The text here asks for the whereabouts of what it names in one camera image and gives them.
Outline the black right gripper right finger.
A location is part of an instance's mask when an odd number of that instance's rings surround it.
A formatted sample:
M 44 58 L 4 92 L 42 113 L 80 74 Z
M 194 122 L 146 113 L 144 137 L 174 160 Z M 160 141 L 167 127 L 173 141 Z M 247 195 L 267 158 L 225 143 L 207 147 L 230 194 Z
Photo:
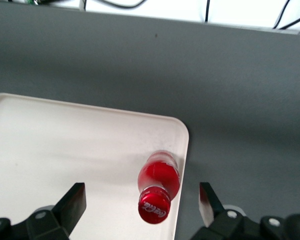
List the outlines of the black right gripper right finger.
M 254 222 L 234 208 L 226 209 L 208 182 L 199 184 L 198 205 L 204 226 L 192 240 L 300 240 L 300 213 Z

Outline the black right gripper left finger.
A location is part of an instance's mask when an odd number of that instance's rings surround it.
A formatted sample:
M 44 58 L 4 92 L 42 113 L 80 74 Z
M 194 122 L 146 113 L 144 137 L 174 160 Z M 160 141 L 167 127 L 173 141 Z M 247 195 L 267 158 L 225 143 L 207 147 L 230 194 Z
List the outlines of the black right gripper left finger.
M 51 209 L 37 210 L 15 225 L 0 218 L 0 240 L 69 240 L 86 207 L 85 183 L 77 182 Z

